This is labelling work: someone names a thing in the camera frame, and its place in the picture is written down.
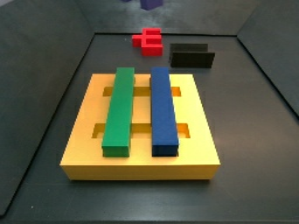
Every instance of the red block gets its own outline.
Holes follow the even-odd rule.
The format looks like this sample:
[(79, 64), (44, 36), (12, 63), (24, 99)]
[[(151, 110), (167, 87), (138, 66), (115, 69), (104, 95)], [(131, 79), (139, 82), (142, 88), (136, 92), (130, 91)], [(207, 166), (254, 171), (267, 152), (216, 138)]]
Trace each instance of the red block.
[(142, 47), (143, 56), (162, 56), (164, 52), (160, 28), (144, 28), (143, 34), (132, 36), (134, 47)]

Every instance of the blue block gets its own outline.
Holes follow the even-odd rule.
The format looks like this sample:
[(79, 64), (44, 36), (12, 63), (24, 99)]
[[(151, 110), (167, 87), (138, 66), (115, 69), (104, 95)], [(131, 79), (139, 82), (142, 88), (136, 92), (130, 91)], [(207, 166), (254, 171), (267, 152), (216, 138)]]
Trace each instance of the blue block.
[(163, 6), (164, 0), (140, 0), (142, 9), (150, 11), (159, 6)]
[(151, 71), (152, 156), (176, 157), (179, 137), (174, 113), (174, 97), (167, 67)]

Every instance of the yellow block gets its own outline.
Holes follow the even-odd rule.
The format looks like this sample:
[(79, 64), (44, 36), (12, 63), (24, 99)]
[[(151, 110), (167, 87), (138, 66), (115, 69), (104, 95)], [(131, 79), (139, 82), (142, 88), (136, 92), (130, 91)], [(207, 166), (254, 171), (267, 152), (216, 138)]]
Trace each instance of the yellow block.
[(152, 157), (150, 74), (136, 74), (130, 157), (103, 157), (100, 143), (114, 79), (114, 74), (91, 77), (60, 161), (69, 179), (212, 179), (220, 161), (191, 74), (171, 74), (179, 156)]

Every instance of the floor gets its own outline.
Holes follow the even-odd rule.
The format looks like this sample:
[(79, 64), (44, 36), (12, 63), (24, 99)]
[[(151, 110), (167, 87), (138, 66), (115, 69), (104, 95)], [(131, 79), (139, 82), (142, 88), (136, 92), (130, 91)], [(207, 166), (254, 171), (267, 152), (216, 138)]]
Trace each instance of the floor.
[[(234, 37), (164, 35), (146, 58), (130, 35), (96, 35), (60, 101), (7, 221), (298, 221), (299, 125)], [(69, 181), (59, 166), (94, 73), (168, 67), (170, 43), (208, 43), (212, 69), (194, 74), (222, 167), (212, 181)]]

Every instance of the green block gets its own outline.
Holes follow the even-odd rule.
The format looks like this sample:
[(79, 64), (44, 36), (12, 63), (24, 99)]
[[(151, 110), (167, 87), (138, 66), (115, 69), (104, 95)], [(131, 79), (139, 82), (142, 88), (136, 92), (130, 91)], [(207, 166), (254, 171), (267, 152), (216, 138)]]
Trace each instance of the green block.
[(102, 149), (104, 157), (130, 157), (135, 69), (119, 67), (110, 100)]

